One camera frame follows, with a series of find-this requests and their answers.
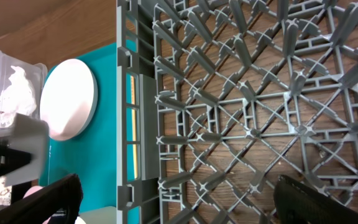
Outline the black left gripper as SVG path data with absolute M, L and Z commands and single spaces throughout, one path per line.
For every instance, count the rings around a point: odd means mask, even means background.
M 9 128 L 9 144 L 0 144 L 0 177 L 5 186 L 39 179 L 46 161 L 49 128 L 45 121 L 17 114 Z M 64 223 L 74 223 L 79 215 L 83 191 L 76 174 L 70 174 L 0 210 L 0 224 L 43 223 L 59 209 L 67 211 Z

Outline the small white cup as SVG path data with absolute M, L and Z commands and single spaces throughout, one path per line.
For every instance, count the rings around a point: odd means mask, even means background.
M 75 224 L 116 224 L 116 207 L 108 206 L 80 213 Z

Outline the large pink plate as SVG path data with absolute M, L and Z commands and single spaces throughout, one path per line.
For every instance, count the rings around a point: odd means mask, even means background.
M 48 124 L 51 139 L 66 141 L 87 128 L 97 103 L 93 72 L 82 60 L 71 58 L 48 76 L 40 99 L 40 119 Z

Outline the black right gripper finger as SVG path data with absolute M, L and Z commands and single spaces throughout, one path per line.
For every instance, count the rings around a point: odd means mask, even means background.
M 281 223 L 358 224 L 358 213 L 287 175 L 280 175 L 273 193 Z

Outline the wooden chopstick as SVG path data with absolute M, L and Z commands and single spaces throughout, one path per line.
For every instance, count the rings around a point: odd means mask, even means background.
M 135 96 L 135 78 L 131 76 L 131 103 L 136 104 Z M 136 110 L 132 110 L 132 137 L 137 139 L 137 123 L 136 123 Z M 138 164 L 137 164 L 137 145 L 133 145 L 133 162 L 134 162 L 134 178 L 138 178 Z

